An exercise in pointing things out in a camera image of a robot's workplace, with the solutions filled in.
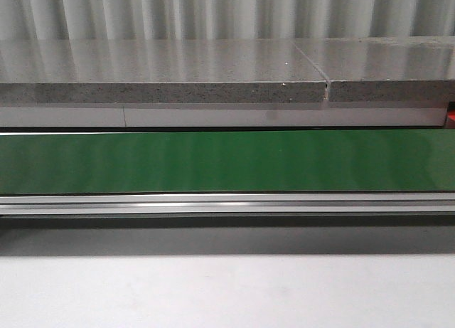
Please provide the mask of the white panel under slab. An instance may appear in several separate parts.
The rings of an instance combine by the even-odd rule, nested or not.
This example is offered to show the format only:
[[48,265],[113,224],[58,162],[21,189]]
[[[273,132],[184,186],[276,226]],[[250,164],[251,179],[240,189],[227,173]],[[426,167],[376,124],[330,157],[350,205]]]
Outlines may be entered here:
[[444,108],[184,110],[3,107],[2,127],[401,127],[442,126]]

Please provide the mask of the green conveyor belt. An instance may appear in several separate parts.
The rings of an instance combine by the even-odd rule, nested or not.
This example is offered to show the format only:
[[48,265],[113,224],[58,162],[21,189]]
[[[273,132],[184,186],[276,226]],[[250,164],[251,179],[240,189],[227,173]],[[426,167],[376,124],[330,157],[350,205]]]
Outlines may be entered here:
[[450,129],[1,137],[4,195],[453,189]]

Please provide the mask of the grey stone slab right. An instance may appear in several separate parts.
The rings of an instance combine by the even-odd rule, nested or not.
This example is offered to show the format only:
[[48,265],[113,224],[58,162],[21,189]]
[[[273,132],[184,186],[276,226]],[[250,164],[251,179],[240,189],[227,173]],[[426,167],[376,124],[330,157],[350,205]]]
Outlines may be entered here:
[[326,79],[328,101],[454,101],[454,37],[296,39]]

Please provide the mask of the grey stone slab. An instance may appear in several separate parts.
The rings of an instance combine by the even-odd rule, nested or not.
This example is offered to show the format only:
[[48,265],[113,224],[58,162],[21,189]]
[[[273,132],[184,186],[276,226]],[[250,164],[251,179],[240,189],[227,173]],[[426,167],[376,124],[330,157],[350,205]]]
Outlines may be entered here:
[[326,82],[289,40],[1,42],[1,104],[318,103]]
[[454,37],[296,39],[326,79],[328,101],[454,101]]

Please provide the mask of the grey stone slab left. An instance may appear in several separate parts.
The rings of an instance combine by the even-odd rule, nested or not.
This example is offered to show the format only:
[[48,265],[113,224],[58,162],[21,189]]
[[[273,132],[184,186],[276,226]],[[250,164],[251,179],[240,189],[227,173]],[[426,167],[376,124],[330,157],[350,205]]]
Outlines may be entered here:
[[1,104],[318,103],[326,82],[289,40],[1,42]]

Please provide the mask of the orange red object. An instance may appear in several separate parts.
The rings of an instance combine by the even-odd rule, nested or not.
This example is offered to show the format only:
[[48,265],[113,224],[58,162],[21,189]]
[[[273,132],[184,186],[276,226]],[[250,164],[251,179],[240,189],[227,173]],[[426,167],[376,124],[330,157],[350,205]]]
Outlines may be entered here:
[[445,128],[455,129],[455,111],[448,111],[446,116]]

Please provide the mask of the white pleated curtain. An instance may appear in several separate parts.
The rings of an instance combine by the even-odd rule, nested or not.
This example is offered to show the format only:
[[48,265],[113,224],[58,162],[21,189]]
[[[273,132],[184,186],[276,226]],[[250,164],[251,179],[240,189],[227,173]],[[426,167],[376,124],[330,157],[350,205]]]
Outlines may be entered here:
[[1,0],[1,38],[451,36],[454,0]]

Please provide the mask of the aluminium conveyor side rail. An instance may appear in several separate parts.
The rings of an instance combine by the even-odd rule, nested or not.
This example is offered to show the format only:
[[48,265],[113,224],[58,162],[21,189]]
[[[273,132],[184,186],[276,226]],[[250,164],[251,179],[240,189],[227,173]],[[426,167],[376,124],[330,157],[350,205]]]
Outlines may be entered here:
[[5,219],[284,218],[454,213],[452,191],[63,194],[1,197]]

